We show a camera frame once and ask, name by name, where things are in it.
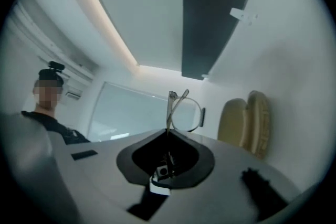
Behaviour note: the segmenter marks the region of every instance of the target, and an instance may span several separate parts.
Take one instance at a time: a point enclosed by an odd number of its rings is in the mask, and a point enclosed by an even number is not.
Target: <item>black shirt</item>
[[[21,111],[21,114],[38,121],[47,129],[47,131],[59,133],[63,137],[66,145],[89,142],[89,140],[87,140],[80,132],[66,128],[51,116],[27,111]]]

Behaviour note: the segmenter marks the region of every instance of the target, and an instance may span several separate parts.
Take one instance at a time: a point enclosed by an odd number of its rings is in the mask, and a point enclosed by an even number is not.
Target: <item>man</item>
[[[55,108],[63,91],[64,82],[61,76],[52,69],[41,70],[39,75],[33,88],[35,110],[22,111],[22,115],[38,121],[47,131],[59,133],[66,145],[89,142],[81,133],[66,128],[55,119]]]

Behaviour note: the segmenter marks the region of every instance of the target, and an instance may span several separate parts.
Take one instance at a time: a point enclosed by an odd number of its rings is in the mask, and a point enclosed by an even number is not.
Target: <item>ceiling light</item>
[[[124,137],[127,137],[127,136],[129,136],[129,135],[130,135],[130,133],[113,135],[113,136],[111,136],[110,140],[115,140],[115,139],[124,138]]]
[[[107,135],[107,134],[112,134],[116,131],[117,129],[108,129],[108,130],[105,130],[105,131],[102,131],[100,133],[98,133],[99,136],[103,136],[103,135]]]

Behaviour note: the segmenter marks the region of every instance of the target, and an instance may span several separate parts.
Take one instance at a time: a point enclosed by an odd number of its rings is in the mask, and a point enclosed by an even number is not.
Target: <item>beige chair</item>
[[[269,138],[269,111],[266,96],[252,91],[247,100],[228,101],[220,117],[218,140],[239,146],[263,159]]]

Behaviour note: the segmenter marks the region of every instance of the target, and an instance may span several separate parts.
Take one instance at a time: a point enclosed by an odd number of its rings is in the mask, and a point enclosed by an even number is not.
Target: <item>white bracket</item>
[[[170,189],[163,188],[163,187],[158,187],[158,186],[154,185],[152,183],[152,179],[153,179],[153,181],[158,182],[155,174],[150,177],[150,179],[149,179],[149,191],[150,192],[170,196]]]
[[[246,25],[252,25],[252,23],[258,18],[258,14],[248,14],[246,11],[232,8],[230,11],[230,15],[240,20],[242,23]]]

